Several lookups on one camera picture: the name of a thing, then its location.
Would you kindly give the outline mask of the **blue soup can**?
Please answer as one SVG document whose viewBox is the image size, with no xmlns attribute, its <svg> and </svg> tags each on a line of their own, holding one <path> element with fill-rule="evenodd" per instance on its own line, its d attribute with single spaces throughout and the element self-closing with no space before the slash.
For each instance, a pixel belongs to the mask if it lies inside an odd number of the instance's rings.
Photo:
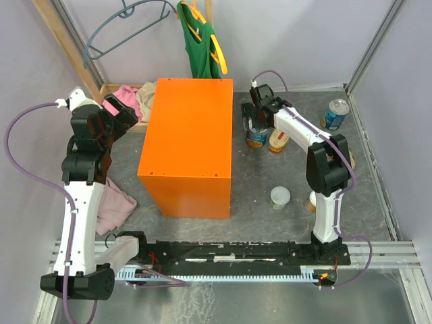
<svg viewBox="0 0 432 324">
<path fill-rule="evenodd" d="M 246 132 L 246 144 L 252 148 L 261 148 L 267 140 L 267 128 L 253 128 L 252 121 L 248 122 L 248 130 Z"/>
</svg>

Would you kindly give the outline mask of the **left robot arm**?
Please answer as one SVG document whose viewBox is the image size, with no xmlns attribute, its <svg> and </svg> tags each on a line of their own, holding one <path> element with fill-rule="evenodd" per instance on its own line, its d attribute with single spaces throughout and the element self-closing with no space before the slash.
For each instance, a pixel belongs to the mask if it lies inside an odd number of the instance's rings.
<svg viewBox="0 0 432 324">
<path fill-rule="evenodd" d="M 143 263 L 149 246 L 142 231 L 126 231 L 100 256 L 95 255 L 97 212 L 111 165 L 111 148 L 138 118 L 133 108 L 113 94 L 106 100 L 117 110 L 112 115 L 83 90 L 65 100 L 74 132 L 61 164 L 67 206 L 59 254 L 53 272 L 40 279 L 42 291 L 67 300 L 107 300 L 115 276 L 129 262 Z"/>
</svg>

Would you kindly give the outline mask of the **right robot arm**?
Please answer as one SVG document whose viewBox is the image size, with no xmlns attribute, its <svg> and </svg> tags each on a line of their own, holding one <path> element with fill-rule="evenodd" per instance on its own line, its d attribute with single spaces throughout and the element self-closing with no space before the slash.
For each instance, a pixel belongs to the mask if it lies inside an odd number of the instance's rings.
<svg viewBox="0 0 432 324">
<path fill-rule="evenodd" d="M 287 134 L 306 153 L 306 180 L 316 197 L 316 216 L 310 257 L 325 264 L 334 256 L 331 244 L 342 238 L 340 213 L 345 192 L 356 184 L 350 163 L 348 143 L 341 134 L 332 136 L 303 118 L 279 97 L 265 100 L 265 106 L 242 103 L 244 127 L 275 128 Z"/>
</svg>

